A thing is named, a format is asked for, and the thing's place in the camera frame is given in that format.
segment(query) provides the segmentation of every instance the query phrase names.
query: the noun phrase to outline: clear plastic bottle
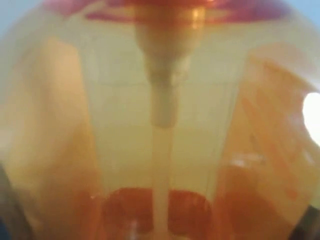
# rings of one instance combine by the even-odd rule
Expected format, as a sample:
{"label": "clear plastic bottle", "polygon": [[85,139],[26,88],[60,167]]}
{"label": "clear plastic bottle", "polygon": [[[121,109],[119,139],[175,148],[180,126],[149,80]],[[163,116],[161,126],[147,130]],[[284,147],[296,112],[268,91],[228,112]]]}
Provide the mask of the clear plastic bottle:
{"label": "clear plastic bottle", "polygon": [[277,0],[45,1],[0,42],[35,238],[287,239],[319,180],[319,43]]}

